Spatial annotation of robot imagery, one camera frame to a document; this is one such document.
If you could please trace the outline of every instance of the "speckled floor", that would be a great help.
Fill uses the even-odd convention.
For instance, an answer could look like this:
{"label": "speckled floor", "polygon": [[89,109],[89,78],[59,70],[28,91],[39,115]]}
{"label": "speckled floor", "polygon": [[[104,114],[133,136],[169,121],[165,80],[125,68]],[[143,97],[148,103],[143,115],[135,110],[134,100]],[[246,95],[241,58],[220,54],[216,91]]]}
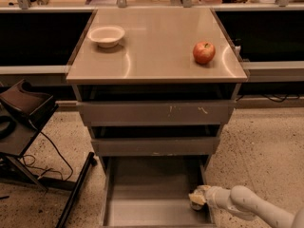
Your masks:
{"label": "speckled floor", "polygon": [[[281,104],[259,99],[240,100],[206,171],[208,183],[226,188],[245,185],[295,214],[304,206],[303,124],[303,100]],[[58,110],[44,132],[73,167],[71,179],[75,181],[87,153],[93,150],[78,112]],[[69,175],[69,169],[43,136],[36,139],[27,154],[36,157],[36,166],[52,167],[64,177]],[[105,174],[97,161],[98,165],[89,170],[66,227],[94,228],[100,224]],[[3,196],[9,198],[0,199],[0,227],[48,228],[55,227],[68,192],[51,189],[45,194],[33,185],[0,182],[0,197]],[[214,215],[217,227],[269,227],[259,218],[243,221],[220,210],[214,210]]]}

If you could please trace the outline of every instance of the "drawer front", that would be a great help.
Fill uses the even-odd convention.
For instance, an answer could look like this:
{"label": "drawer front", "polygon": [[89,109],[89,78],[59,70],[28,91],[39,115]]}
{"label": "drawer front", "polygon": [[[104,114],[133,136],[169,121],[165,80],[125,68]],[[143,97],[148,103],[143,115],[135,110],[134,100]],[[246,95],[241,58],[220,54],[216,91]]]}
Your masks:
{"label": "drawer front", "polygon": [[235,102],[78,103],[86,126],[227,124]]}
{"label": "drawer front", "polygon": [[91,142],[99,157],[186,156],[214,154],[219,145],[219,138],[93,139]]}

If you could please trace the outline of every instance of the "white bowl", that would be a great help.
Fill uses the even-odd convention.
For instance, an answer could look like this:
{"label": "white bowl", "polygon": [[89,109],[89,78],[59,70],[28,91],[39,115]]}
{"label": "white bowl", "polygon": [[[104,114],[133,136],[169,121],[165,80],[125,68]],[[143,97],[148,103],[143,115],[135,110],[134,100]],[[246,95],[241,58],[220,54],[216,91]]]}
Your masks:
{"label": "white bowl", "polygon": [[124,37],[124,29],[118,26],[102,26],[91,29],[87,37],[101,48],[113,48]]}

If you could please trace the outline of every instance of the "cabinet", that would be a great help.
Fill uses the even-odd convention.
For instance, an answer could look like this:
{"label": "cabinet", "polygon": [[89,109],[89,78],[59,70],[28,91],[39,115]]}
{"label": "cabinet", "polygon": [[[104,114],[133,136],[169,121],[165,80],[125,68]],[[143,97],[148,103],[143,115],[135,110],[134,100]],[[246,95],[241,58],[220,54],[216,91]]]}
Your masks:
{"label": "cabinet", "polygon": [[[106,172],[103,226],[213,227],[188,193],[205,183],[244,70],[208,8],[98,9],[91,27],[109,24],[121,43],[85,38],[66,77]],[[207,66],[192,57],[201,38],[218,50]]]}

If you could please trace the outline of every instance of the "open drawer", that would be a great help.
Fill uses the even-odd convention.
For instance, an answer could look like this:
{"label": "open drawer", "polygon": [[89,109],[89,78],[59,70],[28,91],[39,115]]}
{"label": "open drawer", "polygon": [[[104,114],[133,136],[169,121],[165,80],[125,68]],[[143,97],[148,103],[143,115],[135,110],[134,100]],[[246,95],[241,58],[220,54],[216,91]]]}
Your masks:
{"label": "open drawer", "polygon": [[188,194],[204,184],[200,157],[116,157],[106,169],[103,227],[216,227]]}

